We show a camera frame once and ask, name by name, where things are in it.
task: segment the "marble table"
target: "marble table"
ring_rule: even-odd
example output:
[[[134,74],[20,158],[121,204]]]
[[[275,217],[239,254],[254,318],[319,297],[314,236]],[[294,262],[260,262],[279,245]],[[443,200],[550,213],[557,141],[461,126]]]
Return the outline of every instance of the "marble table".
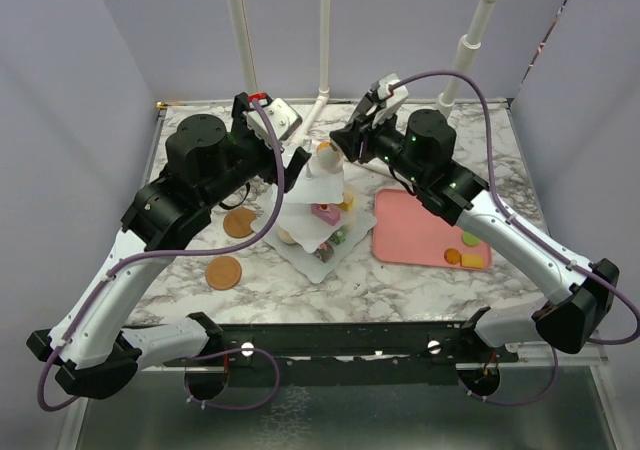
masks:
[[[294,105],[301,115],[311,105]],[[405,105],[399,122],[424,105]],[[306,138],[326,139],[350,116],[353,104],[329,105]],[[490,105],[494,136],[494,158],[498,190],[521,215],[543,228],[541,214],[518,150],[506,104]],[[178,123],[195,113],[211,113],[230,128],[230,105],[172,106],[166,119],[153,162],[151,178],[166,163],[164,143]],[[487,178],[484,123],[480,106],[464,104],[451,114],[458,131],[454,158]],[[399,184],[383,175],[347,164],[346,179],[367,198],[383,188]],[[255,199],[267,186],[252,182],[246,205],[258,210]],[[227,202],[233,203],[231,196]],[[188,248],[218,248],[237,243],[222,229],[225,212],[216,208],[212,223]],[[260,242],[234,255],[242,264],[240,283],[227,291],[211,289],[204,278],[210,258],[178,258],[149,288],[129,324],[170,323],[191,312],[202,311],[218,323],[328,323],[394,322],[412,320],[466,319],[485,305],[507,307],[538,299],[534,285],[502,256],[493,252],[486,272],[383,263],[372,255],[371,232],[353,253],[321,284],[311,284],[271,247]]]

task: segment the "bolt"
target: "bolt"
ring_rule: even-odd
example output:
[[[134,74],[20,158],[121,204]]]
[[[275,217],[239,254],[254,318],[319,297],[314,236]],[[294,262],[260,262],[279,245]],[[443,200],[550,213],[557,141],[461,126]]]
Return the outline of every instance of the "bolt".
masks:
[[[437,355],[440,353],[440,350],[442,350],[442,345],[440,345],[440,342],[437,340],[431,340],[427,344],[427,350],[429,350],[431,355]]]

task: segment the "gray wall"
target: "gray wall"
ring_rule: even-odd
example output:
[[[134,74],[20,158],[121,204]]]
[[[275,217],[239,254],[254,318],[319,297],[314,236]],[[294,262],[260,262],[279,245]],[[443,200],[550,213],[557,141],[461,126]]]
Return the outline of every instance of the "gray wall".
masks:
[[[611,258],[640,303],[640,0],[571,0],[518,94],[513,116],[549,229]],[[634,321],[619,302],[605,337]],[[638,342],[610,347],[616,387],[640,443]]]
[[[0,448],[52,449],[64,414],[37,407],[25,341],[104,260],[155,111],[101,0],[0,0],[0,35]]]
[[[228,99],[242,90],[226,0],[104,0],[154,94]],[[317,94],[320,0],[245,0],[258,84]],[[512,97],[563,0],[502,0],[472,72],[491,97]],[[451,65],[478,0],[333,0],[330,86],[360,97],[390,71]],[[442,81],[420,83],[435,97]],[[464,89],[463,96],[471,96]]]

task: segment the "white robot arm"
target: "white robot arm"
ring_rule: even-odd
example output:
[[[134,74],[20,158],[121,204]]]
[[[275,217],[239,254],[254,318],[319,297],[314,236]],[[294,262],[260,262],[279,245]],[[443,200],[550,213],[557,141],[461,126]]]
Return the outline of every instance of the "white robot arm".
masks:
[[[391,75],[379,83],[394,81],[397,78]],[[377,94],[376,89],[369,92],[348,125],[331,132],[345,156],[352,162],[366,163],[376,157],[386,162],[412,183],[427,210],[488,243],[529,277],[545,297],[508,309],[483,308],[460,331],[471,333],[472,345],[481,349],[544,340],[559,350],[578,352],[609,311],[610,292],[541,250],[512,224],[515,214],[507,218],[496,208],[487,183],[452,160],[455,131],[439,112],[414,112],[403,135],[395,128],[395,112],[406,99],[406,90],[382,101],[376,99]],[[53,329],[34,332],[29,338],[28,346],[42,361],[61,348],[56,379],[67,393],[109,397],[137,371],[199,355],[207,343],[219,337],[219,327],[203,314],[189,315],[171,325],[123,329],[136,303],[173,258],[137,261],[113,278],[107,270],[141,252],[185,248],[210,223],[212,206],[256,174],[269,182],[274,180],[272,148],[264,143],[264,129],[252,128],[250,122],[256,126],[257,120],[247,118],[248,111],[247,96],[236,97],[230,134],[233,143],[227,141],[224,124],[216,117],[196,115],[179,125],[181,130],[167,140],[169,163],[157,180],[136,194],[123,217],[123,229],[85,294]],[[286,170],[285,190],[291,188],[308,158],[298,149]],[[591,264],[522,217],[518,220],[574,265],[590,267],[615,285],[619,272],[611,262]],[[105,281],[103,291],[65,341],[70,323],[101,280]]]

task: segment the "pink plate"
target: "pink plate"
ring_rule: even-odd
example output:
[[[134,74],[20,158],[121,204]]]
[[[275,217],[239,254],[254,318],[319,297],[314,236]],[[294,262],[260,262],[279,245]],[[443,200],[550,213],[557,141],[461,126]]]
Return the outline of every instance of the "pink plate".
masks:
[[[416,197],[404,190],[384,189],[376,195],[373,230],[373,254],[378,260],[432,267],[463,268],[444,259],[444,252],[455,248],[462,255],[479,255],[486,270],[491,265],[491,247],[480,242],[468,247],[462,242],[462,230],[450,227],[431,215]]]

